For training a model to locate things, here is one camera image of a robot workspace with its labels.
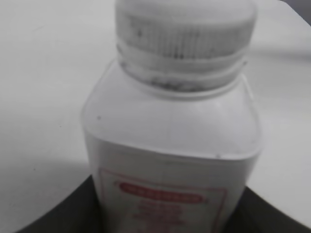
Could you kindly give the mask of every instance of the label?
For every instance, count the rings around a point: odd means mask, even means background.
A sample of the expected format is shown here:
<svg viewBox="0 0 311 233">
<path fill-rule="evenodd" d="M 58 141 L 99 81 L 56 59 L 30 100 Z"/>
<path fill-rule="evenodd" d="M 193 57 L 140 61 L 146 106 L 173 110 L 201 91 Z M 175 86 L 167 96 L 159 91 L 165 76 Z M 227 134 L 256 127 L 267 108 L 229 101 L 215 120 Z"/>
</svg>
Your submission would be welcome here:
<svg viewBox="0 0 311 233">
<path fill-rule="evenodd" d="M 216 233 L 227 190 L 100 171 L 108 233 Z"/>
</svg>

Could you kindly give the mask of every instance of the bottle cap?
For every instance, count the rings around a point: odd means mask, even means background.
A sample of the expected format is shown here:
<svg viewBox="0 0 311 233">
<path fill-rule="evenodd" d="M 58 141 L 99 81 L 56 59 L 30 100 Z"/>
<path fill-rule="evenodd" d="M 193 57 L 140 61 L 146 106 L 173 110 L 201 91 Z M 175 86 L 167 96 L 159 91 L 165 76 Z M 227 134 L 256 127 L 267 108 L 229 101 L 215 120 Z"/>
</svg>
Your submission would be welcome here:
<svg viewBox="0 0 311 233">
<path fill-rule="evenodd" d="M 120 58 L 154 71 L 201 76 L 241 69 L 256 16 L 250 0 L 117 0 Z"/>
</svg>

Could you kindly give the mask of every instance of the bottle neck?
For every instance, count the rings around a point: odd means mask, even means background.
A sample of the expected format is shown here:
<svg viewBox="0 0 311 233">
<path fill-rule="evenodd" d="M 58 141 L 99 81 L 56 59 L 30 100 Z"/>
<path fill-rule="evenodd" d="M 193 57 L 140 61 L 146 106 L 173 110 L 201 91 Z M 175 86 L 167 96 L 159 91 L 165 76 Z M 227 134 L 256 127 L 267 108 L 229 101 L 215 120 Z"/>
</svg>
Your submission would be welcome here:
<svg viewBox="0 0 311 233">
<path fill-rule="evenodd" d="M 176 69 L 140 66 L 119 53 L 119 64 L 130 77 L 148 86 L 171 92 L 197 93 L 215 90 L 233 82 L 241 73 L 245 61 L 240 59 L 221 70 L 202 72 L 189 69 L 188 72 L 181 72 Z"/>
</svg>

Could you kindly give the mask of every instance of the black object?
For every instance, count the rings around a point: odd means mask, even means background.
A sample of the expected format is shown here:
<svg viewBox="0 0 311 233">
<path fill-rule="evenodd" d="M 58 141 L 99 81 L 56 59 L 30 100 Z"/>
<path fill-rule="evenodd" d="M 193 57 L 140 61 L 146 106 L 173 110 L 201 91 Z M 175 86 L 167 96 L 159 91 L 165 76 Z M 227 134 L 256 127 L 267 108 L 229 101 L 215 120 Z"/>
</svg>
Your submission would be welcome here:
<svg viewBox="0 0 311 233">
<path fill-rule="evenodd" d="M 72 195 L 18 233 L 103 233 L 93 180 L 89 177 Z M 224 233 L 311 233 L 246 188 Z"/>
</svg>

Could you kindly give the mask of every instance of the table surface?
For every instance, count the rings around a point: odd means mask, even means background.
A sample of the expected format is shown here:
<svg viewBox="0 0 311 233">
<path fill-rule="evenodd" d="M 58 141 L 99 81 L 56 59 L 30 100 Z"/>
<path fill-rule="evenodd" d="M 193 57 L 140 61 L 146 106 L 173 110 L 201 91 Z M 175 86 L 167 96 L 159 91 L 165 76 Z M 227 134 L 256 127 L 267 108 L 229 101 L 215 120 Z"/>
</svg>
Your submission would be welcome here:
<svg viewBox="0 0 311 233">
<path fill-rule="evenodd" d="M 256 0 L 246 68 L 266 149 L 249 186 L 311 227 L 311 28 Z M 30 224 L 89 175 L 79 113 L 115 56 L 113 0 L 0 1 L 0 233 Z"/>
</svg>

